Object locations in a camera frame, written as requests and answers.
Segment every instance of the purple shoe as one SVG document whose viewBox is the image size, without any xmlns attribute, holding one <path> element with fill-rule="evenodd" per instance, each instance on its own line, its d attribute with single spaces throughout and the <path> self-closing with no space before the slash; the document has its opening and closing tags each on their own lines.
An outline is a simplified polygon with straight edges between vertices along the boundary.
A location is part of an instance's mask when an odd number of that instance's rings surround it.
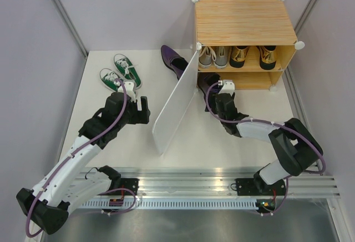
<svg viewBox="0 0 355 242">
<path fill-rule="evenodd" d="M 161 46 L 160 50 L 165 66 L 174 71 L 179 80 L 189 63 L 167 45 Z"/>
<path fill-rule="evenodd" d="M 220 76 L 217 73 L 199 73 L 197 76 L 197 86 L 204 93 L 204 101 L 206 101 L 207 90 L 209 90 L 210 86 L 220 80 Z M 209 105 L 214 114 L 217 114 L 216 110 L 216 102 L 215 95 L 220 91 L 220 87 L 218 85 L 214 86 L 210 91 L 209 95 Z"/>
</svg>

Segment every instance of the black wire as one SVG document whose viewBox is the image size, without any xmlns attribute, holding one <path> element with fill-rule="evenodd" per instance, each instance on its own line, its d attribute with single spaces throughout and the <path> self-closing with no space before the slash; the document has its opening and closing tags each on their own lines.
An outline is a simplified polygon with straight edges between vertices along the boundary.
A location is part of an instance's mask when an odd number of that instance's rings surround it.
<svg viewBox="0 0 355 242">
<path fill-rule="evenodd" d="M 96 171 L 99 171 L 99 169 L 98 169 L 97 167 L 92 167 L 92 168 L 85 174 L 85 179 L 86 179 L 86 180 L 88 180 L 87 175 L 88 175 L 88 173 L 91 172 L 92 169 L 96 169 Z"/>
<path fill-rule="evenodd" d="M 237 184 L 236 184 L 236 183 L 233 183 L 233 184 L 230 185 L 230 187 L 231 187 L 231 189 L 232 189 L 233 191 L 237 191 L 237 189 L 234 189 L 234 188 L 232 187 L 233 185 L 235 185 L 235 187 L 237 187 Z"/>
</svg>

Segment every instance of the robotic arm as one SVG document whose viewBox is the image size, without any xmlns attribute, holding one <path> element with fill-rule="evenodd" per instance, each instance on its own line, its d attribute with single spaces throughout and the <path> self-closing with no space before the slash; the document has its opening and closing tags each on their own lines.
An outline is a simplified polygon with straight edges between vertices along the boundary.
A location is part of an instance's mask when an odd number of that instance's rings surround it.
<svg viewBox="0 0 355 242">
<path fill-rule="evenodd" d="M 220 84 L 222 88 L 214 96 L 213 110 L 221 119 L 240 121 L 239 123 L 221 121 L 227 133 L 239 138 L 255 138 L 269 142 L 277 155 L 277 160 L 266 165 L 254 175 L 253 182 L 260 193 L 265 192 L 283 178 L 290 175 L 300 175 L 319 159 L 313 149 L 293 133 L 270 125 L 267 121 L 262 121 L 265 123 L 253 122 L 249 115 L 238 112 L 234 104 L 235 87 L 233 82 L 224 80 Z M 323 155 L 322 148 L 300 120 L 291 118 L 284 123 L 279 123 L 279 125 L 301 134 Z"/>
<path fill-rule="evenodd" d="M 79 130 L 79 136 L 67 152 L 67 156 L 62 158 L 52 171 L 31 190 L 23 188 L 18 192 L 16 198 L 24 214 L 28 215 L 35 197 L 40 191 L 43 191 L 33 209 L 31 220 L 47 234 L 53 234 L 59 230 L 70 214 L 87 200 L 121 186 L 121 175 L 115 169 L 104 166 L 88 180 L 70 187 L 87 163 L 99 154 L 112 139 L 116 138 L 117 133 L 126 124 L 148 124 L 150 111 L 147 98 L 141 97 L 142 110 L 138 110 L 133 83 L 125 82 L 124 84 L 128 100 L 125 111 L 116 125 L 75 155 L 72 154 L 81 145 L 95 138 L 114 123 L 124 104 L 122 87 L 107 98 L 104 108 L 99 109 L 91 119 L 84 123 Z M 46 189 L 42 189 L 51 176 L 54 177 L 50 184 Z"/>
</svg>

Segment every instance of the black and yellow shoe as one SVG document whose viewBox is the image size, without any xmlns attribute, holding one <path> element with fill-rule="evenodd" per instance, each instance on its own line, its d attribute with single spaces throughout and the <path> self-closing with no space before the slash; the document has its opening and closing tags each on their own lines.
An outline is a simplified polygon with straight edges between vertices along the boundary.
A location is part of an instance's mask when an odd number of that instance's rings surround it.
<svg viewBox="0 0 355 242">
<path fill-rule="evenodd" d="M 233 46 L 229 64 L 235 68 L 243 67 L 249 49 L 250 46 Z"/>
<path fill-rule="evenodd" d="M 260 51 L 260 67 L 271 70 L 276 65 L 276 46 L 257 46 Z"/>
</svg>

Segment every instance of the green sneaker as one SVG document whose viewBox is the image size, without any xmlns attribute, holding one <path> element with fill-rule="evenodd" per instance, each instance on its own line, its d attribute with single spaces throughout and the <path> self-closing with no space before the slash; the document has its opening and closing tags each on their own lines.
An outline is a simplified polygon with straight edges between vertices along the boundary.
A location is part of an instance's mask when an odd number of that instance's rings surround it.
<svg viewBox="0 0 355 242">
<path fill-rule="evenodd" d="M 118 69 L 118 72 L 127 80 L 133 80 L 136 85 L 136 89 L 142 86 L 142 81 L 140 80 L 134 66 L 131 61 L 123 54 L 116 54 L 113 57 L 113 62 Z"/>
<path fill-rule="evenodd" d="M 116 74 L 114 71 L 104 68 L 100 71 L 100 78 L 101 81 L 105 84 L 107 88 L 113 91 L 117 91 L 118 88 L 120 87 L 120 83 L 116 79 L 123 79 L 120 77 L 118 74 Z"/>
</svg>

